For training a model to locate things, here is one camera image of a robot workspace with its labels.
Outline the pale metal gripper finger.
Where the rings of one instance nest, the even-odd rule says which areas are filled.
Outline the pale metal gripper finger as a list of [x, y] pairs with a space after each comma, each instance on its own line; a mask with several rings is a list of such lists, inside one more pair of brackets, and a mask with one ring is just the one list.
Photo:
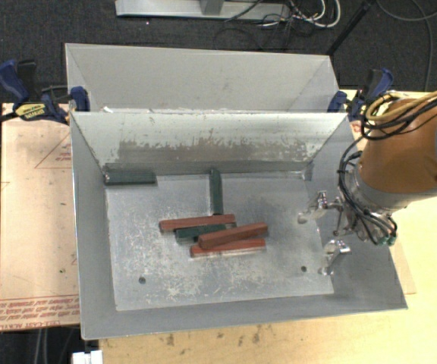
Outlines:
[[352, 253], [352, 249], [343, 240], [330, 240], [323, 247], [322, 262], [318, 273], [322, 276], [331, 276], [335, 269]]
[[317, 220], [330, 211], [342, 211], [342, 202], [339, 197], [329, 202], [326, 191], [319, 191], [314, 195], [303, 211], [297, 215], [299, 224], [306, 224], [308, 221]]

